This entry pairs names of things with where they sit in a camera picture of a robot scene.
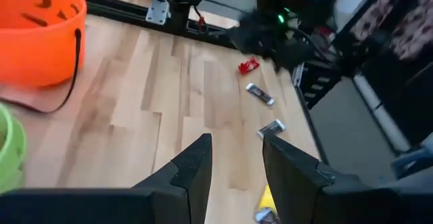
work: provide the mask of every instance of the orange bucket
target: orange bucket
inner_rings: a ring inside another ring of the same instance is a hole
[[[0,3],[0,84],[42,87],[65,81],[74,73],[77,51],[78,67],[83,65],[85,0]]]

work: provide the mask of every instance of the green led light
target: green led light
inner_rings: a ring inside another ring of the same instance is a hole
[[[278,19],[280,23],[284,23],[284,17],[281,14],[278,15]]]

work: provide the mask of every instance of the green bucket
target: green bucket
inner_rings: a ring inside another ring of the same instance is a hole
[[[6,107],[0,104],[0,193],[24,186],[25,157],[26,133]]]

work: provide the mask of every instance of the bucket handle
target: bucket handle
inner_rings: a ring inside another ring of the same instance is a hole
[[[74,73],[72,74],[72,80],[70,82],[70,88],[68,90],[68,93],[66,94],[66,97],[63,100],[63,102],[57,108],[55,108],[53,110],[41,110],[41,109],[38,109],[38,108],[33,107],[31,105],[27,105],[27,104],[24,104],[24,103],[19,102],[19,101],[15,101],[12,99],[6,99],[6,98],[2,98],[2,97],[0,97],[0,102],[11,104],[13,106],[18,106],[18,107],[24,108],[26,110],[29,110],[31,112],[36,112],[36,113],[40,113],[40,114],[51,114],[51,113],[54,113],[54,112],[57,112],[58,110],[60,110],[66,104],[66,102],[68,102],[68,100],[72,94],[72,91],[74,90],[76,77],[78,75],[78,65],[80,63],[81,35],[82,34],[81,34],[81,30],[79,28],[77,28],[74,33],[75,33],[75,41],[76,41],[75,42]]]

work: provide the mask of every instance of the red candy wrapper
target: red candy wrapper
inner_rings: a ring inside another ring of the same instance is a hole
[[[258,68],[260,64],[256,61],[256,58],[250,58],[246,63],[241,63],[239,68],[240,74],[248,74],[254,69]]]

